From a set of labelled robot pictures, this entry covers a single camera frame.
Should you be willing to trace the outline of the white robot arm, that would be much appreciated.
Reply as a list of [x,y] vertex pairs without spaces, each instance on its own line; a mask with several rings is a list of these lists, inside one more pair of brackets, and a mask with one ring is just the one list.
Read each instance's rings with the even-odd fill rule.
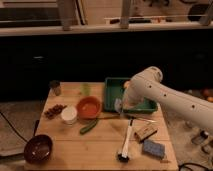
[[213,135],[213,103],[164,86],[163,74],[151,66],[130,79],[122,98],[123,108],[131,108],[144,98],[158,102]]

